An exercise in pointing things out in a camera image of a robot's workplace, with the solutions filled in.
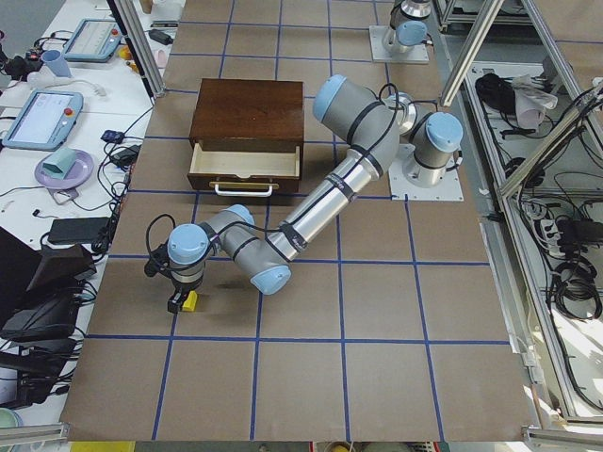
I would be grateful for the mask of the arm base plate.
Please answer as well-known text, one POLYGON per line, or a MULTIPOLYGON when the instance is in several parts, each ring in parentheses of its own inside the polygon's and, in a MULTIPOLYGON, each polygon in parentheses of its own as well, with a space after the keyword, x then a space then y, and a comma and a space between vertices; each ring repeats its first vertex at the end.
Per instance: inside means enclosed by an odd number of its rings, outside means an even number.
POLYGON ((388 170, 391 198, 394 201, 462 202, 458 171, 427 169, 415 159, 415 146, 400 144, 388 170))
POLYGON ((411 21, 392 28, 389 25, 371 25, 369 39, 374 62, 427 64, 427 27, 411 21))

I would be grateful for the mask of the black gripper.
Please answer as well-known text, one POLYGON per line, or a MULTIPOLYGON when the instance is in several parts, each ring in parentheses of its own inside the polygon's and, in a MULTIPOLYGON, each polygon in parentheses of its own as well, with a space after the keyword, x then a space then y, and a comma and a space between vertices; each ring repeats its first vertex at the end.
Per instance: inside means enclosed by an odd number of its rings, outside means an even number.
POLYGON ((191 282, 180 282, 174 277, 170 277, 174 287, 174 292, 167 302, 167 309, 172 314, 178 314, 183 307, 187 293, 191 290, 196 290, 202 283, 204 276, 201 275, 191 282))

